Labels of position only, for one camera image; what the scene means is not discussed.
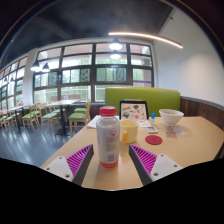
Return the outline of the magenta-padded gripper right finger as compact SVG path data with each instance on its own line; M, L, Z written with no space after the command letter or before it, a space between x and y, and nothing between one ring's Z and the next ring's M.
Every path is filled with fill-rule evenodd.
M129 155L143 185L150 184L182 169L182 166L167 155L155 155L133 144L129 145Z

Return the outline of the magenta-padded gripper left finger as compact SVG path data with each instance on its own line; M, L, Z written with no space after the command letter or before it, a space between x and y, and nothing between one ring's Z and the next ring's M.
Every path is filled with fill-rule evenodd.
M90 144L67 157L58 156L44 170L81 186L93 155Z

